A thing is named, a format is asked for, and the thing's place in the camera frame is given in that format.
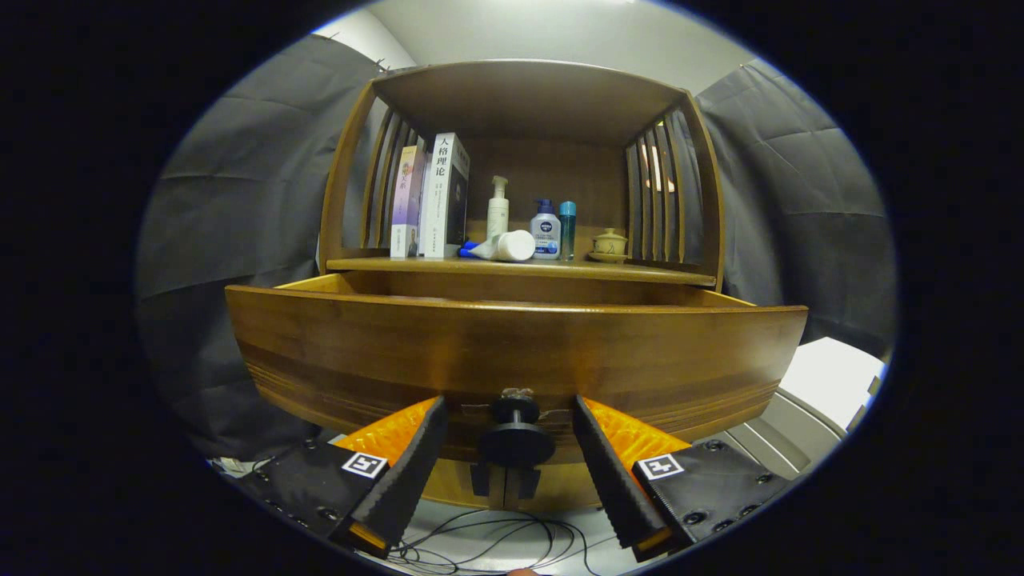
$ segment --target ceramic cup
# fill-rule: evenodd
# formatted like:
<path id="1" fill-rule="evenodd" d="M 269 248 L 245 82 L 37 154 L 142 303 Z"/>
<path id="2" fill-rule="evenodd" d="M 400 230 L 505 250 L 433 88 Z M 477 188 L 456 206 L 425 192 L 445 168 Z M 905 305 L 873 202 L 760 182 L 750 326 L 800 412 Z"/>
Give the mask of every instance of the ceramic cup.
<path id="1" fill-rule="evenodd" d="M 615 234 L 615 229 L 606 228 L 604 234 L 594 237 L 594 251 L 599 254 L 625 254 L 626 240 Z"/>

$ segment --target white pump bottle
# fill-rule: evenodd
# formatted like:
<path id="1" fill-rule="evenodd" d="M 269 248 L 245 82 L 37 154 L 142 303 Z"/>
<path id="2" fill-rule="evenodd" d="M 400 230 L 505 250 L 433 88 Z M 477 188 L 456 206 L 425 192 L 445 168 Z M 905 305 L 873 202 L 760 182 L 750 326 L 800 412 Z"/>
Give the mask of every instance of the white pump bottle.
<path id="1" fill-rule="evenodd" d="M 484 242 L 509 231 L 509 201 L 505 198 L 505 184 L 509 180 L 495 176 L 493 181 L 495 197 L 487 201 L 487 238 Z"/>

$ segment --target black mount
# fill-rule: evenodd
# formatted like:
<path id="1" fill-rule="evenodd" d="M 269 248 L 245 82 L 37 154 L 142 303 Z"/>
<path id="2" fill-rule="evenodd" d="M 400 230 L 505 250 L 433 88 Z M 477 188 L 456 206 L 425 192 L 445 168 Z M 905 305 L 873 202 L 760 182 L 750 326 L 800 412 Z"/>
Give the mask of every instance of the black mount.
<path id="1" fill-rule="evenodd" d="M 534 422 L 541 416 L 537 402 L 527 396 L 504 396 L 490 405 L 499 423 L 480 437 L 478 449 L 485 461 L 506 468 L 529 469 L 555 453 L 548 430 Z"/>
<path id="2" fill-rule="evenodd" d="M 534 422 L 541 416 L 537 402 L 528 396 L 503 396 L 490 405 L 490 414 L 498 425 L 483 433 L 477 444 L 480 463 L 470 467 L 473 493 L 490 493 L 487 462 L 505 468 L 505 474 L 519 478 L 519 498 L 532 498 L 540 481 L 540 470 L 534 466 L 546 462 L 555 453 L 555 441 L 548 430 Z"/>

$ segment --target open drawer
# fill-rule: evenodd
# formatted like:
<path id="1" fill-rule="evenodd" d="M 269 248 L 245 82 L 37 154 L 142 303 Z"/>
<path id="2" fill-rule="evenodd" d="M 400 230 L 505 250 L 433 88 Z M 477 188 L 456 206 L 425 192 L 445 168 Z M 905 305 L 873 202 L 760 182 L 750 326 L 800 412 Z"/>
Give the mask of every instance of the open drawer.
<path id="1" fill-rule="evenodd" d="M 482 274 L 351 271 L 226 294 L 266 400 L 347 433 L 444 394 L 441 456 L 466 461 L 510 387 L 534 390 L 552 463 L 581 461 L 578 393 L 683 440 L 729 428 L 767 406 L 807 318 L 687 285 Z"/>

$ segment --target gray curtain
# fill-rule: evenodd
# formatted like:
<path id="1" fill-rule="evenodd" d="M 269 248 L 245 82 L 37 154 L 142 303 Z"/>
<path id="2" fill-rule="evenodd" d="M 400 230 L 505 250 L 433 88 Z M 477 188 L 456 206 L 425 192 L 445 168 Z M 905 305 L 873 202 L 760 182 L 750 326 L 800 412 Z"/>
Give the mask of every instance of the gray curtain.
<path id="1" fill-rule="evenodd" d="M 897 329 L 895 249 L 853 143 L 761 59 L 696 99 L 723 180 L 724 291 L 759 305 L 805 304 L 805 342 L 830 336 L 884 356 Z"/>
<path id="2" fill-rule="evenodd" d="M 163 398 L 208 456 L 265 457 L 317 431 L 259 398 L 224 286 L 316 275 L 334 150 L 376 65 L 309 36 L 215 101 L 154 191 L 138 240 L 136 317 Z"/>

